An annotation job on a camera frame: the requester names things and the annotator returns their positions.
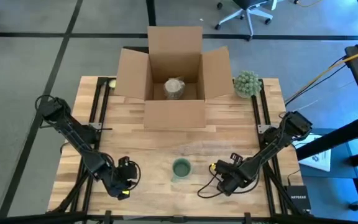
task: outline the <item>green succulent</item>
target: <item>green succulent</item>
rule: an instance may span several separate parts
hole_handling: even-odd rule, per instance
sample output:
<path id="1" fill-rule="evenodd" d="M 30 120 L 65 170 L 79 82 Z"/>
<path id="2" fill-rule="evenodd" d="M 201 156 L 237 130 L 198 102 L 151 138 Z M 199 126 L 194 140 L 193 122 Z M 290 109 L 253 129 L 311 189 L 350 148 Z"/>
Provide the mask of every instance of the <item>green succulent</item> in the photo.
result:
<path id="1" fill-rule="evenodd" d="M 234 89 L 240 97 L 250 98 L 262 89 L 262 82 L 258 81 L 258 74 L 251 71 L 242 71 L 234 79 Z"/>

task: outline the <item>office chair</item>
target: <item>office chair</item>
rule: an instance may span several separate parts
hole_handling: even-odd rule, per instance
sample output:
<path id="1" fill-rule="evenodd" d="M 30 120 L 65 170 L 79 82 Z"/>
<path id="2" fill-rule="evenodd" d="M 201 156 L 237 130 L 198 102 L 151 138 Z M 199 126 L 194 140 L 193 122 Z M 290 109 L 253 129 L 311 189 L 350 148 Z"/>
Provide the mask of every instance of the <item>office chair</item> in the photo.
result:
<path id="1" fill-rule="evenodd" d="M 267 14 L 264 11 L 261 11 L 260 9 L 258 9 L 258 7 L 260 6 L 264 6 L 264 5 L 270 5 L 271 10 L 274 10 L 277 4 L 277 0 L 233 0 L 241 9 L 238 10 L 237 12 L 231 14 L 230 16 L 225 17 L 224 19 L 222 19 L 221 21 L 219 21 L 218 24 L 216 24 L 215 29 L 219 30 L 221 28 L 221 24 L 235 18 L 236 16 L 240 16 L 240 19 L 244 18 L 244 11 L 247 14 L 247 18 L 248 18 L 248 26 L 249 26 L 249 31 L 250 31 L 250 35 L 247 37 L 247 40 L 250 41 L 252 39 L 252 36 L 254 35 L 254 30 L 252 29 L 252 23 L 251 23 L 251 17 L 250 15 L 256 15 L 256 16 L 262 16 L 264 18 L 266 18 L 265 20 L 265 24 L 268 25 L 270 24 L 270 22 L 273 19 L 273 16 L 270 14 Z M 216 6 L 218 9 L 221 9 L 223 7 L 223 4 L 221 2 L 218 3 L 218 5 Z"/>

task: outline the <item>yellow cable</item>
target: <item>yellow cable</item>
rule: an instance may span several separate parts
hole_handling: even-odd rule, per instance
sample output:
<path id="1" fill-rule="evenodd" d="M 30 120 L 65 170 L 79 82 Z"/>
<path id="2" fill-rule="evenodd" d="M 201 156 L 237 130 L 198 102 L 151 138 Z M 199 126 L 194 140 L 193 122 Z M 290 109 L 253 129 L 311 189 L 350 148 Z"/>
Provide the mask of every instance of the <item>yellow cable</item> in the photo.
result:
<path id="1" fill-rule="evenodd" d="M 321 2 L 321 1 L 322 1 L 322 0 L 318 0 L 318 1 L 316 1 L 315 3 L 312 3 L 312 4 L 307 5 L 307 6 L 304 6 L 304 5 L 300 4 L 299 1 L 297 1 L 296 4 L 298 4 L 298 5 L 301 6 L 301 7 L 310 7 L 310 6 L 313 6 L 313 5 L 315 5 L 315 4 L 317 4 L 317 3 Z"/>
<path id="2" fill-rule="evenodd" d="M 343 63 L 345 63 L 345 62 L 348 62 L 348 61 L 350 61 L 350 60 L 353 60 L 353 59 L 355 59 L 355 58 L 357 58 L 357 57 L 358 57 L 358 54 L 355 54 L 355 55 L 353 55 L 353 56 L 351 56 L 351 57 L 348 57 L 348 58 L 346 58 L 346 59 L 344 59 L 344 60 L 341 60 L 341 61 L 335 63 L 334 65 L 330 66 L 327 70 L 323 71 L 323 72 L 322 72 L 320 75 L 318 75 L 316 78 L 312 79 L 312 81 L 310 81 L 308 84 L 306 84 L 304 87 L 302 87 L 299 91 L 297 91 L 294 95 L 292 95 L 291 97 L 289 97 L 289 98 L 288 98 L 287 100 L 285 100 L 285 101 L 290 101 L 290 100 L 292 100 L 292 98 L 296 97 L 296 95 L 298 95 L 299 93 L 301 93 L 303 90 L 307 89 L 308 86 L 310 86 L 311 84 L 313 84 L 314 82 L 316 82 L 319 78 L 321 78 L 323 75 L 325 75 L 325 74 L 326 74 L 327 72 L 329 72 L 331 69 L 333 69 L 333 68 L 337 67 L 338 65 L 341 65 L 341 64 L 343 64 Z"/>

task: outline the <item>wooden table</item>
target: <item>wooden table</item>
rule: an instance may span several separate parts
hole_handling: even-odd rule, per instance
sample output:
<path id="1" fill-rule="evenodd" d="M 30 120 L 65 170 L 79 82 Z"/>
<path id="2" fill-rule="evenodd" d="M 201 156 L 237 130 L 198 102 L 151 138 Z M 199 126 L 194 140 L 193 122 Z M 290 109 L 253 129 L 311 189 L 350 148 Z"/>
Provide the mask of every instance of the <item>wooden table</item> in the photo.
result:
<path id="1" fill-rule="evenodd" d="M 73 116 L 86 124 L 89 119 L 97 77 L 82 77 L 73 107 Z M 278 115 L 285 111 L 280 84 L 277 78 L 265 78 L 265 93 L 272 123 L 279 123 Z M 263 119 L 260 100 L 259 111 Z M 244 157 L 259 151 L 257 131 L 251 100 L 236 95 L 221 96 L 206 101 L 206 127 L 193 129 L 144 129 L 144 104 L 142 100 L 111 96 L 108 101 L 100 151 L 117 161 L 129 156 L 142 171 L 140 184 L 131 197 L 118 201 L 110 197 L 103 184 L 93 185 L 88 213 L 104 215 L 111 210 L 114 215 L 188 217 L 269 217 L 269 207 L 263 175 L 256 189 L 248 194 L 220 195 L 211 199 L 196 194 L 210 179 L 210 163 L 218 159 L 231 161 L 236 152 Z M 171 182 L 172 162 L 179 157 L 187 158 L 193 173 L 189 179 Z M 299 169 L 295 150 L 287 147 L 278 153 L 283 183 L 287 176 Z M 60 159 L 48 209 L 55 208 L 74 186 L 80 163 L 79 154 L 65 146 Z M 291 176 L 291 182 L 302 185 L 300 172 Z M 217 193 L 217 182 L 204 190 L 205 195 Z M 280 212 L 277 191 L 272 184 L 275 208 Z M 81 209 L 83 192 L 78 209 Z"/>

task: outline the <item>green cup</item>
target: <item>green cup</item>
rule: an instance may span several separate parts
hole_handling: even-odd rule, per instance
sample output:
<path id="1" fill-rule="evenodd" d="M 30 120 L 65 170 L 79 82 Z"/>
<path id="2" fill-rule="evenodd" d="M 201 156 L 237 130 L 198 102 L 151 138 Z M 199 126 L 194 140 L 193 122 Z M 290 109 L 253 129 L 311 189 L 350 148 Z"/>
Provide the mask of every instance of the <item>green cup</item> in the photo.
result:
<path id="1" fill-rule="evenodd" d="M 172 181 L 185 179 L 191 174 L 191 164 L 187 159 L 179 158 L 172 165 L 173 177 Z"/>

